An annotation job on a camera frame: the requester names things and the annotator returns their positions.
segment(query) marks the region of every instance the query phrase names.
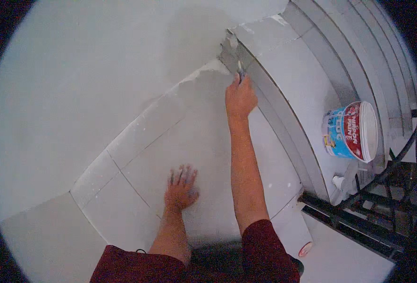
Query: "maroon shirt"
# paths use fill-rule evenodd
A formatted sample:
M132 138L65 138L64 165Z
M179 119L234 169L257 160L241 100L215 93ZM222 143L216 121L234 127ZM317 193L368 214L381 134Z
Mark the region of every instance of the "maroon shirt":
M269 220L249 225L242 236L243 278L214 273L167 255L106 246L91 282L299 282L298 270Z

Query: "paint bucket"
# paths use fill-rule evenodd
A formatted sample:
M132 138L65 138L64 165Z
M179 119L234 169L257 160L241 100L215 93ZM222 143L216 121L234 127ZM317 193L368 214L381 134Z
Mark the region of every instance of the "paint bucket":
M328 111L322 124L323 143L333 156L358 159L369 163L378 146L375 111L366 101Z

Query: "person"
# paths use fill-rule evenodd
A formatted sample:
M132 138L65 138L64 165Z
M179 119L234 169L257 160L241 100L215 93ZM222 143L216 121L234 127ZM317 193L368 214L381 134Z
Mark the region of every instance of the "person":
M248 115L257 97L246 76L225 93L231 133L231 187L235 217L242 236L242 272L227 274L193 263L182 210L198 199L193 190L197 170L181 166L171 170L165 209L155 241L148 253L127 252L106 246L91 282L299 282L297 266L285 252L270 222L262 180L249 133Z

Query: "red label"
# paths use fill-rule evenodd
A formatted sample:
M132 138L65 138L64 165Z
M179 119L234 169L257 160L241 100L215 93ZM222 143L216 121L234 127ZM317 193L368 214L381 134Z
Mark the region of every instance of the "red label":
M345 109L344 113L344 137L345 142L353 154L363 159L361 141L359 136L359 105L354 103Z

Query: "bucket lid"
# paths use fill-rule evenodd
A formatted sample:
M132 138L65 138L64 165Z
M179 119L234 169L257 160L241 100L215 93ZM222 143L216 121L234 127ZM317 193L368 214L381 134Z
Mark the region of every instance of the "bucket lid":
M361 140L361 152L365 162L375 158L378 148L378 126L375 111L372 105L363 101L360 105L359 131Z

